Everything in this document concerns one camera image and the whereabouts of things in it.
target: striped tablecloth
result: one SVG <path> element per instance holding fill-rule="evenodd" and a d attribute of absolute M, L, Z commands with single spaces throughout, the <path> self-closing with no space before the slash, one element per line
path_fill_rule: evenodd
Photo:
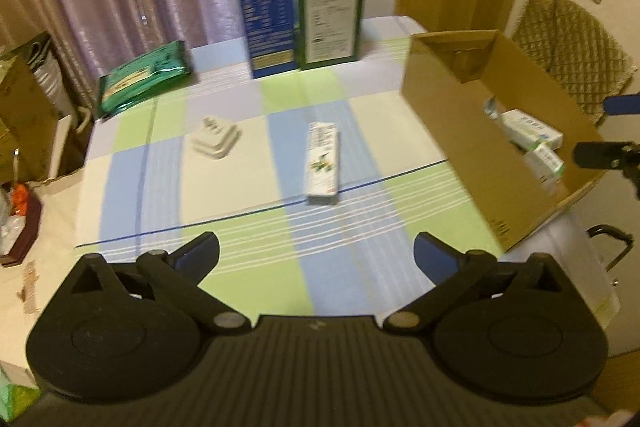
<path fill-rule="evenodd" d="M 409 18 L 363 21 L 362 58 L 252 79 L 241 39 L 192 50 L 185 86 L 95 126 L 78 247 L 108 261 L 220 238 L 206 291 L 249 315 L 385 315 L 428 290 L 413 261 L 428 230 L 465 251 L 499 246 L 442 151 L 399 94 Z M 242 136 L 222 160 L 190 133 L 215 115 Z M 303 196 L 312 121 L 338 124 L 340 202 Z"/>

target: chair handle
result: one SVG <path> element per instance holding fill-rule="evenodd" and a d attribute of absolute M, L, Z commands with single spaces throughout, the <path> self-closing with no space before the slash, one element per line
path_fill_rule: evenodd
<path fill-rule="evenodd" d="M 589 230 L 587 230 L 587 233 L 589 234 L 589 237 L 595 237 L 596 235 L 605 234 L 626 244 L 625 249 L 620 254 L 618 254 L 618 256 L 613 261 L 607 264 L 607 271 L 610 271 L 616 264 L 622 261 L 625 258 L 626 254 L 628 254 L 634 247 L 633 235 L 623 232 L 622 230 L 617 229 L 616 227 L 612 227 L 611 225 L 595 225 L 594 227 L 591 227 Z"/>

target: green box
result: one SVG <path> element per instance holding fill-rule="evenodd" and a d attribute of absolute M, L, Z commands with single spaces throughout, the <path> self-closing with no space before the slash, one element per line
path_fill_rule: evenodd
<path fill-rule="evenodd" d="M 294 0 L 301 70 L 358 60 L 363 0 Z"/>

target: green package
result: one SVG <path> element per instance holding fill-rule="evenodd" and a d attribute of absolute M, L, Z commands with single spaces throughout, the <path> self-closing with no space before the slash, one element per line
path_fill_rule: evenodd
<path fill-rule="evenodd" d="M 163 92 L 191 73 L 184 41 L 140 55 L 100 78 L 96 117 L 109 118 Z"/>

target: open cardboard box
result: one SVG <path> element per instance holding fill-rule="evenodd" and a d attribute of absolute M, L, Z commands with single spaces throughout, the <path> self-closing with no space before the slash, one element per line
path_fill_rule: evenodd
<path fill-rule="evenodd" d="M 603 171 L 580 169 L 572 152 L 602 138 L 575 102 L 511 40 L 491 30 L 414 35 L 402 95 L 449 159 L 506 250 L 585 195 Z M 484 113 L 495 95 L 564 134 L 565 164 L 550 194 L 497 123 Z"/>

